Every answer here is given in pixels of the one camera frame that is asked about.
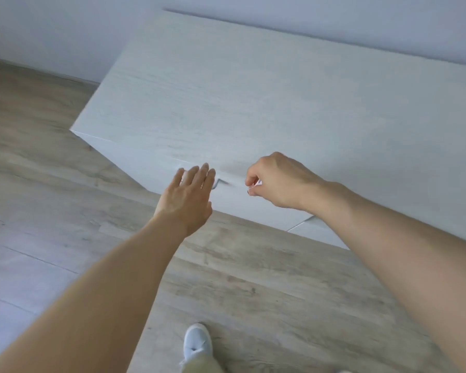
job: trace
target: baseboard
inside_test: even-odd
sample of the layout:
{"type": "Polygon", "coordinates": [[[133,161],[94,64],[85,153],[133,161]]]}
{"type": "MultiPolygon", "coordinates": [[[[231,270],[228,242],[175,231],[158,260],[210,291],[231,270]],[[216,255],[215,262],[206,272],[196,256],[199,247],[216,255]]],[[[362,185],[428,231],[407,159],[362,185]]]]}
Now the baseboard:
{"type": "Polygon", "coordinates": [[[63,85],[65,85],[66,81],[68,81],[75,87],[83,86],[92,91],[95,91],[97,87],[100,85],[100,83],[98,82],[83,80],[82,78],[50,72],[48,70],[32,68],[29,66],[18,64],[16,62],[10,62],[8,60],[2,59],[0,59],[0,69],[25,75],[27,77],[35,77],[41,78],[42,80],[62,82],[63,85]]]}

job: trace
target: person's left hand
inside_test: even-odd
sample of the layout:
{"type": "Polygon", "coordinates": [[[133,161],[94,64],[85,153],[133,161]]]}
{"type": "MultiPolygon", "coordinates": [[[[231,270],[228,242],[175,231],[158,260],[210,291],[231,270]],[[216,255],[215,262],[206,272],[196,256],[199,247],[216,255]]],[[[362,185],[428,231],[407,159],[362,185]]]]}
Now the person's left hand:
{"type": "Polygon", "coordinates": [[[184,172],[183,168],[176,172],[159,199],[154,217],[164,213],[170,215],[183,224],[188,237],[203,226],[212,214],[209,195],[216,171],[209,170],[209,164],[205,163],[200,169],[199,166],[192,167],[183,177],[184,172]]]}

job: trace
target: hand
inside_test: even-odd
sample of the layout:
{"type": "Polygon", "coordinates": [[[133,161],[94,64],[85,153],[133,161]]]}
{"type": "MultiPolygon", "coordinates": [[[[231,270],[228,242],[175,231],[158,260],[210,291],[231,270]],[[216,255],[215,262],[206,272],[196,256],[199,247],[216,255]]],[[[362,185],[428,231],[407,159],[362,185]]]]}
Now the hand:
{"type": "Polygon", "coordinates": [[[199,166],[192,167],[183,178],[184,172],[183,168],[176,172],[159,199],[154,217],[159,214],[171,215],[185,227],[188,237],[203,226],[212,214],[209,195],[216,172],[209,170],[208,163],[203,164],[200,170],[199,166]]]}
{"type": "Polygon", "coordinates": [[[277,207],[300,210],[306,210],[304,193],[326,183],[300,162],[279,152],[261,157],[248,169],[245,184],[253,186],[258,180],[262,184],[250,187],[250,196],[262,196],[277,207]]]}

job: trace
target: shoe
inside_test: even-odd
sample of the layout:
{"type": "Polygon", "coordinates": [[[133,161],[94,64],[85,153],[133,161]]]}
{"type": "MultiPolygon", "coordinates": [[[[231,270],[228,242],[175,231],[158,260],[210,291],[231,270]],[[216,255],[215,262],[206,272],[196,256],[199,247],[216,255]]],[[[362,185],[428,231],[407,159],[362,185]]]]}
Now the shoe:
{"type": "Polygon", "coordinates": [[[188,327],[183,342],[183,355],[185,361],[193,354],[205,353],[212,356],[212,340],[207,328],[201,323],[195,323],[188,327]]]}

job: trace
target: skin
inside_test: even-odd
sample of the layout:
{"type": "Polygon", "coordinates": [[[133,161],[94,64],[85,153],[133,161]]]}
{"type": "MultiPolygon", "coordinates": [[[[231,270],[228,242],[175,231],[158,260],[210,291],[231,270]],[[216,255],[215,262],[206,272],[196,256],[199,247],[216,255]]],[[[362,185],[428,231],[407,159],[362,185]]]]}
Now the skin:
{"type": "MultiPolygon", "coordinates": [[[[90,268],[0,355],[0,372],[125,372],[168,263],[212,213],[214,171],[183,169],[154,217],[90,268]]],[[[249,195],[322,219],[466,372],[466,241],[328,182],[281,153],[262,157],[249,195]]]]}

